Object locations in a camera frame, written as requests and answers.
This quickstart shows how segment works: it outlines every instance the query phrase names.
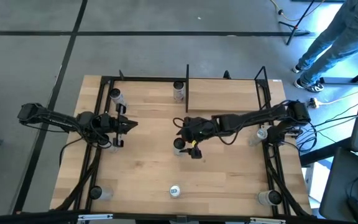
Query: wooden table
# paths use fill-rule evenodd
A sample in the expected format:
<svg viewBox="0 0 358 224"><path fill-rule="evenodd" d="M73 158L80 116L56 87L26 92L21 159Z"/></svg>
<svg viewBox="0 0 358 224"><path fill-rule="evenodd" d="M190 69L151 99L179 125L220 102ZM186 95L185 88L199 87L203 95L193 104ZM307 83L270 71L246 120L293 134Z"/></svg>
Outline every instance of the wooden table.
<svg viewBox="0 0 358 224"><path fill-rule="evenodd" d="M84 77L75 115L94 110L100 80L101 76ZM269 85L272 105L283 101L281 81L269 80ZM123 81L115 82L114 87L123 92L129 104L126 116L139 125L124 136L125 145L120 151L102 151L96 185L113 189L114 196L110 201L94 201L92 212L272 216L272 209L255 199L258 192L268 190L262 146L248 146L248 138L258 126L244 128L231 146L222 144L218 138L200 143L202 159L177 157L172 143L178 128L172 119L185 116L210 119L216 113L192 110L186 114L185 104L174 102L170 82ZM68 142L77 138L77 133L70 133ZM65 149L51 208L60 205L76 185L85 147L86 143L80 141ZM288 189L303 209L311 213L298 151L284 145L280 146L280 154ZM170 197L169 188L174 184L181 188L179 198ZM87 192L85 188L81 207Z"/></svg>

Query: black cable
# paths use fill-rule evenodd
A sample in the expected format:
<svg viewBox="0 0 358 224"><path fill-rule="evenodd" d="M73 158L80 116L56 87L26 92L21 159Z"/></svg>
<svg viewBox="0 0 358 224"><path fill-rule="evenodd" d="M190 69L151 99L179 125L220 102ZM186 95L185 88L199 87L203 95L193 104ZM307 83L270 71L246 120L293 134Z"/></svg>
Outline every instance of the black cable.
<svg viewBox="0 0 358 224"><path fill-rule="evenodd" d="M66 131L55 131L55 130L49 130L49 129L44 129L44 128L38 128L38 127L30 126L28 124L23 124L23 125L27 126L27 127L30 127L30 128L35 128L35 129L38 129L38 130L41 130L41 131L49 131L49 132L52 132L52 133L67 133Z"/></svg>
<svg viewBox="0 0 358 224"><path fill-rule="evenodd" d="M300 146L299 146L299 152L310 152L310 151L315 147L315 145L316 145L316 143L317 143L317 130L316 130L315 126L314 126L311 122L309 122L309 124L310 124L310 126L313 128L314 136L308 138L308 139L307 139L306 141L304 141L304 142L300 142L300 143L299 143L299 145L300 145ZM313 141L312 146L311 146L309 149L304 149L304 150L302 150L303 145L305 145L306 143L308 143L308 142L310 142L310 141Z"/></svg>
<svg viewBox="0 0 358 224"><path fill-rule="evenodd" d="M305 130L302 132L302 134L298 135L295 139L298 139L300 136L304 135L304 133L308 132L309 130L307 130L306 128L304 127L299 127L299 129L302 129L302 130Z"/></svg>
<svg viewBox="0 0 358 224"><path fill-rule="evenodd" d="M79 138L79 139L76 139L76 140L74 140L74 141L71 141L71 142L65 144L65 145L62 147L62 149L60 150L60 156L59 156L59 167L60 167L60 165L62 164L63 151L65 150L65 148L66 148L67 146L71 145L71 144L74 144L74 143L78 142L79 140L82 140L82 139L83 139L83 137L81 137L81 138Z"/></svg>
<svg viewBox="0 0 358 224"><path fill-rule="evenodd" d="M326 138L328 138L329 140L333 141L334 143L336 143L336 141L332 140L332 139L329 138L328 136L325 136L323 133L319 132L319 134L322 135L322 136L324 136L324 137L326 137Z"/></svg>
<svg viewBox="0 0 358 224"><path fill-rule="evenodd" d="M329 123L329 122L338 121L338 120L341 120L341 119L353 118L353 117L355 117L355 116L357 116L357 114L356 114L356 115L346 116L346 117L343 117L343 118L332 119L332 120L329 120L329 121L325 121L325 122L323 122L323 123L321 123L321 124L317 124L315 127L321 126L321 125L326 124L326 123Z"/></svg>
<svg viewBox="0 0 358 224"><path fill-rule="evenodd" d="M287 106L291 101L292 101L292 100L284 100L284 101L282 101L281 103L279 103L279 104L273 106L273 107L272 107L272 108L273 108L273 111L271 111L270 113L276 111L281 105ZM252 119L255 119L255 118L258 118L259 116L264 116L264 115L265 115L265 114L262 113L262 114L259 114L259 115L255 116L255 117L253 117ZM226 142L225 140L223 140L222 136L219 135L219 131L216 129L216 127L215 127L215 125L214 125L214 123L213 123L212 121L207 120L207 121L203 121L203 122L198 123L198 124L194 124L194 125L192 125L192 126L183 127L183 126L177 125L176 122L175 122L176 120L179 120L179 121L181 121L182 123L184 123L185 121L184 121L183 119L181 119L181 118L173 118L173 119L172 119L173 125L175 125L177 128L192 128L192 127L194 127L194 126L197 126L197 125L200 125L200 124L203 124L203 123L210 122L210 123L213 125L213 127L214 127L214 133L213 133L214 136L217 136L217 137L219 138L219 140L221 140L221 142L222 142L223 144L227 145L227 146L230 146L230 145L234 144L234 142L236 141L236 139L237 139L237 137L238 137L239 132L240 132L241 129L244 127L244 124L248 121L248 120L245 120L245 121L243 121L241 124L239 124L238 126L236 126L235 128L233 128L232 130L228 130L228 131L235 131L236 133L235 133L234 138L233 138L233 140L232 140L231 142Z"/></svg>
<svg viewBox="0 0 358 224"><path fill-rule="evenodd" d="M76 123L76 122L74 122L74 121L72 121L72 120L66 119L66 118L64 118L63 116L60 116L59 114L47 113L47 114L39 114L39 115L47 115L47 116L50 116L50 117L55 117L55 118L64 119L65 122L70 123L70 124L76 129L76 132L84 139L84 141L85 141L87 144L89 144L89 145L91 145L91 146L93 146L93 147L100 147L100 148L102 148L102 149L105 149L105 148L109 148L109 147L112 146L112 142L111 142L110 140L109 140L109 145L108 145L108 146L105 146L105 147L94 146L93 143L94 143L95 141L91 141L91 140L89 140L89 139L87 138L86 133L84 133L84 130L81 129L81 126L80 126L78 123Z"/></svg>
<svg viewBox="0 0 358 224"><path fill-rule="evenodd" d="M352 196L353 186L354 186L354 184L355 184L357 181L358 181L358 177L355 178L352 182L350 182L350 183L352 184L352 185L351 185L350 193L347 193L347 186L348 186L350 183L348 183L348 184L346 185L346 187L345 187L345 192L346 192L346 195L347 195L348 198L350 198L350 197Z"/></svg>
<svg viewBox="0 0 358 224"><path fill-rule="evenodd" d="M273 159L273 158L276 157L276 156L277 156L277 154L275 153L274 155L269 156L269 159Z"/></svg>
<svg viewBox="0 0 358 224"><path fill-rule="evenodd" d="M68 210L71 206L71 204L74 202L76 196L83 190L83 187L85 186L88 179L91 177L92 173L95 170L95 157L93 158L93 161L91 165L89 165L88 170L86 170L83 178L78 181L77 185L74 187L74 189L71 191L71 193L68 195L68 197L63 201L61 205L59 205L56 210Z"/></svg>
<svg viewBox="0 0 358 224"><path fill-rule="evenodd" d="M296 145L294 145L294 144L292 144L290 142L287 142L287 141L282 141L282 142L285 143L285 144L289 144L289 145L293 146L296 150L298 150L298 152L300 152L300 149L298 148L298 146L296 146Z"/></svg>
<svg viewBox="0 0 358 224"><path fill-rule="evenodd" d="M342 115L342 114L344 114L344 113L348 112L350 109L352 109L352 108L354 108L354 107L356 107L356 106L358 106L358 104L356 104L356 105L354 105L354 106L349 107L347 110L343 111L342 113L337 114L337 115L335 115L333 118L326 120L326 122L327 122L327 121L330 121L330 120L332 120L332 119L335 119L337 116L340 116L340 115Z"/></svg>

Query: table leg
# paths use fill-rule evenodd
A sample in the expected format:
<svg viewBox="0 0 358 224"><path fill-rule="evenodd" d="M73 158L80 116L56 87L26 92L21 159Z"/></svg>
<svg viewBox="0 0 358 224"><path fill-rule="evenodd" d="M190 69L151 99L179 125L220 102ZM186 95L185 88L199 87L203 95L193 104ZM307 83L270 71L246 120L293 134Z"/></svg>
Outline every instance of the table leg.
<svg viewBox="0 0 358 224"><path fill-rule="evenodd" d="M292 27L291 36L290 36L290 38L288 38L288 41L287 41L287 43L286 43L287 45L290 45L291 40L292 40L292 37L295 35L295 32L296 32L296 30L298 29L299 24L301 23L301 21L303 20L303 18L305 18L306 14L308 13L310 7L313 5L314 1L315 1L315 0L312 0L312 1L311 1L310 5L309 5L308 8L305 10L305 12L304 12L303 15L300 17L299 21L296 23L295 26L290 25L290 24L287 24L287 23L285 23L285 22L278 22L279 24L283 24L283 25L286 25L286 26L288 26L288 27Z"/></svg>
<svg viewBox="0 0 358 224"><path fill-rule="evenodd" d="M352 84L358 85L358 75L354 78L342 78L342 77L321 77L321 83L326 84Z"/></svg>
<svg viewBox="0 0 358 224"><path fill-rule="evenodd" d="M311 151L305 155L302 155L302 156L300 156L301 165L302 165L302 167L304 167L311 163L334 156L336 150L339 147L342 147L344 149L349 149L352 144L351 142L352 142L351 138L349 137L349 138L340 140L337 143L330 144L326 147L322 147L321 149L317 149L317 150Z"/></svg>

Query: gray concrete floor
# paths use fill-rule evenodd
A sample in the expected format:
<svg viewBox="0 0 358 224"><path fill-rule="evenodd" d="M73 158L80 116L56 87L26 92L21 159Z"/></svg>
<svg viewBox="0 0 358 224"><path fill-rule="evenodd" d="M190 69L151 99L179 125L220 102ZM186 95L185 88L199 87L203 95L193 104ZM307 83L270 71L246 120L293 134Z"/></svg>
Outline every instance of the gray concrete floor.
<svg viewBox="0 0 358 224"><path fill-rule="evenodd" d="M309 3L278 1L288 17L301 16ZM72 30L80 0L0 0L0 30ZM340 4L324 3L302 23L321 32ZM80 30L225 30L287 31L277 24L270 1L89 1ZM77 37L55 111L73 114L83 75L253 78L267 67L268 77L283 80L287 98L331 101L358 90L357 86L327 86L318 95L296 89L290 71L313 38L297 37L290 46L281 37ZM35 138L33 129L17 122L20 106L47 104L60 69L68 37L0 37L0 215L10 211ZM339 63L327 76L358 74L358 55ZM358 102L358 96L311 110L317 124ZM326 134L338 141L350 136L352 124ZM48 133L25 204L25 211L49 208L58 173L58 153L66 134ZM318 138L316 148L330 144Z"/></svg>

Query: cable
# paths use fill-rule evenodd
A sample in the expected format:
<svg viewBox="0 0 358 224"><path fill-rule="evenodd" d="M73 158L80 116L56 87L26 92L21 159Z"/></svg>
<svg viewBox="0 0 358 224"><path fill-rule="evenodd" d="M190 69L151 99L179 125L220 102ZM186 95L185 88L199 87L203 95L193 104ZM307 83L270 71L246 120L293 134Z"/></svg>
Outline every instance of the cable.
<svg viewBox="0 0 358 224"><path fill-rule="evenodd" d="M333 121L339 121L339 120L346 119L346 118L353 118L353 117L355 117L355 116L357 116L357 115L350 115L350 116L346 116L346 117L343 117L343 118L332 119L332 120L329 120L329 121L325 121L325 122L323 122L323 123L321 123L321 124L317 124L317 125L315 125L314 127L318 127L318 126L321 126L321 125L324 125L324 124L326 124L326 123L333 122ZM305 133L310 132L311 130L312 130L312 129L306 130L306 132L304 132L304 133L302 133L301 135L299 135L299 136L297 137L297 139L298 139L299 137L301 137L302 135L304 135Z"/></svg>
<svg viewBox="0 0 358 224"><path fill-rule="evenodd" d="M49 129L44 129L44 128L38 128L38 127L30 126L28 124L23 124L23 125L27 126L27 127L30 127L30 128L35 128L35 129L38 129L38 130L41 130L41 131L49 131L49 132L52 132L52 133L67 133L66 131L55 131L55 130L49 130Z"/></svg>
<svg viewBox="0 0 358 224"><path fill-rule="evenodd" d="M323 123L321 123L321 124L317 124L315 127L333 121L336 117L338 117L338 116L340 116L340 115L342 115L342 114L348 112L350 109L356 107L357 105L358 105L358 104L356 104L356 105L354 105L354 106L351 106L350 108L348 108L347 110L343 111L342 113L339 113L339 114L335 115L333 118L330 118L330 119L326 120L325 122L323 122ZM311 131L311 130L312 130L312 129L307 129L305 132L303 132L302 134L300 134L297 138L301 137L302 135L306 134L307 132L309 132L309 131Z"/></svg>
<svg viewBox="0 0 358 224"><path fill-rule="evenodd" d="M351 121L351 120L356 119L356 118L358 118L358 115L352 117L351 119L347 119L347 120L345 120L345 121L343 121L343 122L340 122L340 123L338 123L338 124L334 124L334 125L329 126L329 127L327 127L327 128L320 129L320 130L317 131L317 133L319 133L320 131L327 130L327 129L329 129L329 128L333 128L333 127L335 127L335 126L338 126L338 125L340 125L340 124L346 123L346 122Z"/></svg>
<svg viewBox="0 0 358 224"><path fill-rule="evenodd" d="M112 142L111 142L109 139L106 139L106 138L104 138L102 135L100 135L100 134L95 130L95 128L93 127L92 121L93 121L95 118L99 117L100 115L97 115L97 116L95 116L94 118L92 118L92 120L91 120L91 122L90 122L90 125L91 125L91 128L93 129L93 131L94 131L99 137L101 137L101 138L103 138L103 139L109 141L109 145L108 145L108 146L104 146L104 147L93 145L93 143L94 143L94 142L97 142L97 141L89 140L89 138L87 137L86 133L84 133L84 130L81 129L81 126L80 126L78 123L76 123L76 122L74 122L74 121L72 121L72 120L70 120L70 119L66 119L65 117L60 116L59 114L53 114L53 113L38 114L36 117L43 116L43 115L47 115L47 116L49 116L49 117L54 117L54 118L64 119L65 122L70 123L70 124L76 129L76 132L78 132L78 134L84 139L84 141L85 141L87 144L89 144L89 145L91 145L91 146L93 146L93 147L100 147L101 149L106 149L106 148L109 148L109 147L112 146Z"/></svg>
<svg viewBox="0 0 358 224"><path fill-rule="evenodd" d="M81 138L79 138L79 139L76 139L76 140L74 140L74 141L71 141L71 142L65 144L65 145L62 147L62 149L60 150L60 156L59 156L59 167L60 167L60 165L62 164L63 151L65 150L65 148L66 148L67 146L71 145L71 144L74 144L74 143L78 142L79 140L82 140L82 139L83 139L83 137L81 137Z"/></svg>
<svg viewBox="0 0 358 224"><path fill-rule="evenodd" d="M347 95L347 96L343 96L342 98L339 98L339 99L337 99L337 100L334 100L334 101L331 101L331 102L328 102L328 103L322 103L322 102L320 102L320 104L321 104L321 105L330 105L330 104L333 104L333 103L335 103L335 102L341 101L341 100L343 100L343 99L345 99L345 98L347 98L347 97L349 97L349 96L355 95L356 93L358 93L358 91L357 91L357 92L354 92L354 93L351 93L351 94L349 94L349 95Z"/></svg>
<svg viewBox="0 0 358 224"><path fill-rule="evenodd" d="M344 114L344 113L348 112L350 109L352 109L352 108L354 108L354 107L356 107L356 106L358 106L358 104L356 104L356 105L354 105L354 106L351 106L351 107L350 107L350 108L348 108L347 110L343 111L343 112L342 112L342 113L340 113L340 114L335 115L333 118L328 119L328 120L326 120L325 122L328 122L328 121L330 121L330 120L332 120L332 119L335 119L337 116L340 116L340 115L342 115L342 114Z"/></svg>
<svg viewBox="0 0 358 224"><path fill-rule="evenodd" d="M272 156L269 156L269 159L273 159L274 157L276 157L276 153L274 154L274 155L272 155Z"/></svg>
<svg viewBox="0 0 358 224"><path fill-rule="evenodd" d="M336 143L336 141L332 140L332 139L329 138L328 136L325 136L323 133L320 132L319 134L322 135L322 136L324 136L324 137L326 137L326 138L328 138L329 140L333 141L334 143Z"/></svg>
<svg viewBox="0 0 358 224"><path fill-rule="evenodd" d="M350 198L350 197L352 196L353 186L354 186L354 184L355 184L357 181L358 181L358 177L355 178L352 182L349 182L349 183L346 185L346 187L345 187L345 192L346 192L346 195L347 195L348 198ZM349 193L347 193L347 186L348 186L350 183L352 184L352 185L351 185L351 190L350 190Z"/></svg>
<svg viewBox="0 0 358 224"><path fill-rule="evenodd" d="M309 122L309 124L310 124L310 126L311 126L311 128L313 129L313 134L314 134L314 136L313 137L310 137L310 138L308 138L306 141L304 141L304 142L302 142L304 139L306 139L306 138L303 138L302 140L301 140L301 142L300 143L298 143L298 145L300 145L299 146L299 152L310 152L315 146L316 146L316 144L317 144L317 132L316 132L316 128L314 128L314 125L311 123L311 122ZM302 150L302 148L303 148L303 145L305 145L306 143L308 143L308 142L310 142L310 141L313 141L313 144L311 145L311 147L309 148L309 149L304 149L304 150Z"/></svg>
<svg viewBox="0 0 358 224"><path fill-rule="evenodd" d="M91 177L93 172L95 171L96 167L96 156L93 157L91 165L89 165L88 170L84 173L84 176L82 179L78 181L78 183L75 185L74 189L70 192L67 198L64 199L63 203L59 205L56 210L68 210L71 206L71 204L74 202L77 195L83 190L83 187L85 186L88 179Z"/></svg>
<svg viewBox="0 0 358 224"><path fill-rule="evenodd" d="M284 10L280 9L280 7L278 6L278 4L274 1L274 0L270 0L270 2L273 3L274 5L274 8L276 9L276 11L279 13L279 15L283 16L284 19L290 21L290 22L296 22L296 21L299 21L301 18L299 19L289 19L286 15L284 15ZM310 15L311 13L314 12L314 10L316 10L318 7L320 7L320 5L325 2L325 0L322 0L314 9L312 9L309 13L307 13L304 18L308 15Z"/></svg>
<svg viewBox="0 0 358 224"><path fill-rule="evenodd" d="M298 146L296 146L296 145L294 145L294 144L292 144L292 143L290 143L290 142L282 141L282 143L288 144L288 145L290 145L290 146L293 146L296 150L298 150L298 152L301 151L301 150L298 148Z"/></svg>
<svg viewBox="0 0 358 224"><path fill-rule="evenodd" d="M184 119L181 119L181 118L173 118L173 119L172 119L173 125L175 125L175 127L177 127L177 128L183 128L183 126L177 125L176 122L175 122L175 120L179 120L179 121L181 121L182 123L184 123L185 120L184 120Z"/></svg>

